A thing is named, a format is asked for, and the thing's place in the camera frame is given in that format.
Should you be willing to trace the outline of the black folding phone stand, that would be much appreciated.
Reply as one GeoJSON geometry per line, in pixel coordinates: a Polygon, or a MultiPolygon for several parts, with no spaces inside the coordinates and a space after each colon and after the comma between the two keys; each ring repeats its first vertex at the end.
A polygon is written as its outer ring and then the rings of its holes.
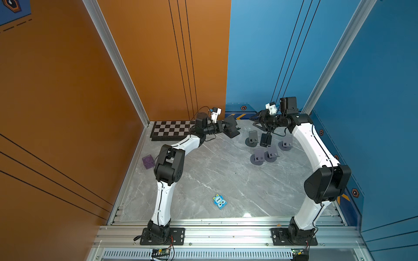
{"type": "Polygon", "coordinates": [[[262,147],[269,147],[272,143],[272,135],[271,132],[262,133],[260,138],[260,146],[262,147]]]}

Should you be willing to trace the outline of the dark grey round phone stand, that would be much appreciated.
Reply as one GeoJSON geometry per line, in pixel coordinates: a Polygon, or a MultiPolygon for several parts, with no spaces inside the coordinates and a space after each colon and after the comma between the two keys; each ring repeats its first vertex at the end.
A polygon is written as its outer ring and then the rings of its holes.
{"type": "Polygon", "coordinates": [[[256,147],[258,145],[258,132],[256,130],[249,131],[245,144],[249,147],[256,147]]]}

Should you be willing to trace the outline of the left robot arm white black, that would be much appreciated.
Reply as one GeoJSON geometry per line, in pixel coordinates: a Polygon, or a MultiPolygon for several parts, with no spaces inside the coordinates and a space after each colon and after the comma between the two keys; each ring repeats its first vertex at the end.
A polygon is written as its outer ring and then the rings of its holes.
{"type": "Polygon", "coordinates": [[[152,218],[143,232],[145,241],[150,240],[156,245],[172,242],[170,209],[175,186],[183,174],[186,155],[199,148],[205,142],[207,135],[224,133],[233,138],[239,134],[234,117],[230,116],[224,120],[215,120],[215,118],[215,114],[208,117],[206,113],[198,113],[196,122],[186,138],[174,145],[161,147],[153,169],[157,180],[156,205],[152,218]]]}

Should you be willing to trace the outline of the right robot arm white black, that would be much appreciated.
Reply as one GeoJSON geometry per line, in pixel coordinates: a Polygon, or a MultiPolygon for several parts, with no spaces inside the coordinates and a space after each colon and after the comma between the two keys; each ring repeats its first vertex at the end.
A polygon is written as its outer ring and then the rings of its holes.
{"type": "Polygon", "coordinates": [[[250,120],[264,132],[261,146],[270,145],[275,129],[284,127],[306,153],[313,173],[304,182],[306,197],[299,212],[290,219],[287,238],[293,245],[316,245],[316,222],[323,211],[343,194],[351,169],[332,156],[311,117],[299,112],[295,97],[281,98],[279,108],[274,102],[266,104],[266,108],[251,116],[250,120]]]}

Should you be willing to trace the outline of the black white chessboard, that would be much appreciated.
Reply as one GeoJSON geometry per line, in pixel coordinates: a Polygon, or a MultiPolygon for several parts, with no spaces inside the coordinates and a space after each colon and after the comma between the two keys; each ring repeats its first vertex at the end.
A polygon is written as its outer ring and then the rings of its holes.
{"type": "Polygon", "coordinates": [[[150,138],[152,141],[181,141],[194,125],[195,121],[156,121],[150,138]]]}

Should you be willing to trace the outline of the purple cube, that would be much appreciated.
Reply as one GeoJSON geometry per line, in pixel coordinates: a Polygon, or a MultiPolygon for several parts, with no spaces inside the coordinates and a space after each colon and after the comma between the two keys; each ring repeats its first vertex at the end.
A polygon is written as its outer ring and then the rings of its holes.
{"type": "Polygon", "coordinates": [[[142,162],[147,170],[155,167],[155,160],[151,154],[144,156],[142,162]]]}

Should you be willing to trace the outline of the right circuit board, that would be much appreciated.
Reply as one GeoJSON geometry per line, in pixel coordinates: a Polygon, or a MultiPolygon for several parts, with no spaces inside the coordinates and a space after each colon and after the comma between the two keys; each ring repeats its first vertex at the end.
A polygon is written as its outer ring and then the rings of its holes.
{"type": "Polygon", "coordinates": [[[291,261],[308,261],[309,260],[308,249],[292,250],[292,254],[293,254],[293,257],[291,261]]]}

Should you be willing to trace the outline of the left green circuit board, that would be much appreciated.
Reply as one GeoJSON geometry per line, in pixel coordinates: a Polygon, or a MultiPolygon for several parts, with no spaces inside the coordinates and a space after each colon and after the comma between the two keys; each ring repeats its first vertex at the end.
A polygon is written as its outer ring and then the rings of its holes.
{"type": "Polygon", "coordinates": [[[168,261],[170,256],[171,248],[152,249],[150,258],[152,261],[168,261]]]}

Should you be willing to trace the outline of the right aluminium corner post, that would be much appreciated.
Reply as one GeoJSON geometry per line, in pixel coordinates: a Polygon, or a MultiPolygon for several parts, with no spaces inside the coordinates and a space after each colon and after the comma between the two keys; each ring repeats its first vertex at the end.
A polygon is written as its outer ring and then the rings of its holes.
{"type": "Polygon", "coordinates": [[[332,79],[336,69],[339,67],[341,61],[361,30],[376,2],[377,0],[361,0],[359,2],[329,61],[322,71],[320,78],[305,103],[304,108],[302,109],[302,114],[310,115],[313,111],[316,103],[325,91],[329,81],[332,79]]]}

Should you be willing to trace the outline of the aluminium corner post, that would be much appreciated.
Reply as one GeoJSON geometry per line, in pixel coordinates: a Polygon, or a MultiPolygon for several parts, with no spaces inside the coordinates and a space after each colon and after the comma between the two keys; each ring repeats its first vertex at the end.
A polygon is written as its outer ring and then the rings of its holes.
{"type": "Polygon", "coordinates": [[[96,0],[83,0],[82,1],[102,42],[106,48],[106,51],[126,89],[126,92],[131,99],[131,102],[141,119],[144,126],[148,127],[150,120],[145,111],[143,103],[140,100],[134,82],[130,76],[130,73],[124,63],[122,55],[117,47],[111,30],[107,24],[104,14],[99,6],[99,2],[96,0]]]}
{"type": "Polygon", "coordinates": [[[361,0],[359,2],[329,61],[322,71],[320,78],[305,103],[304,108],[302,109],[302,114],[310,115],[313,111],[316,103],[325,91],[329,81],[332,79],[336,69],[339,67],[341,61],[361,30],[376,2],[377,0],[361,0]]]}

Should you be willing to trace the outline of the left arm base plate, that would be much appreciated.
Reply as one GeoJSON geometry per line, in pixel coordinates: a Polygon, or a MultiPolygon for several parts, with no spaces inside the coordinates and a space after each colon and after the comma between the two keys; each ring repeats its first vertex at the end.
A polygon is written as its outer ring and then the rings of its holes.
{"type": "Polygon", "coordinates": [[[140,245],[166,245],[173,244],[174,246],[181,246],[185,242],[185,229],[184,228],[171,228],[167,239],[157,239],[151,236],[151,232],[147,228],[143,229],[142,237],[139,239],[140,245]]]}

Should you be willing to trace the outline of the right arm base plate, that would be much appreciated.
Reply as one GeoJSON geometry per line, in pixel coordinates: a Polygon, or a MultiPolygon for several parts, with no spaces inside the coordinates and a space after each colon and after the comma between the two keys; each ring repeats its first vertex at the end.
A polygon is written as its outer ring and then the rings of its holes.
{"type": "Polygon", "coordinates": [[[271,236],[274,246],[317,246],[318,242],[315,229],[301,230],[297,227],[271,228],[271,236]]]}

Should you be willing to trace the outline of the aluminium front rail frame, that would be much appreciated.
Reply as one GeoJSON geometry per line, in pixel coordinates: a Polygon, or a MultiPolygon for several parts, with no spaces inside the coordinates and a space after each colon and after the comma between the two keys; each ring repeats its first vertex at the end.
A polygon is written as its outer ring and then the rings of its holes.
{"type": "Polygon", "coordinates": [[[309,250],[309,261],[370,261],[372,255],[355,227],[340,217],[317,224],[317,246],[274,246],[271,228],[287,227],[287,217],[236,217],[174,220],[185,229],[181,246],[140,245],[144,222],[100,227],[87,259],[90,261],[151,261],[152,249],[171,248],[169,261],[234,260],[291,261],[292,250],[309,250]]]}

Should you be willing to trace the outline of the left aluminium corner post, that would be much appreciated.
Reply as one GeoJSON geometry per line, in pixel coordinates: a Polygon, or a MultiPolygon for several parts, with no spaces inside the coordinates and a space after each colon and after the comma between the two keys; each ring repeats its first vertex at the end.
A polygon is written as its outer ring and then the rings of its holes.
{"type": "Polygon", "coordinates": [[[104,14],[99,6],[99,2],[96,0],[83,0],[82,1],[102,42],[106,48],[106,51],[126,89],[126,92],[131,99],[131,102],[141,119],[144,126],[148,127],[150,120],[145,111],[143,103],[140,100],[134,82],[130,76],[130,73],[124,63],[122,55],[117,47],[111,30],[107,24],[104,14]]]}

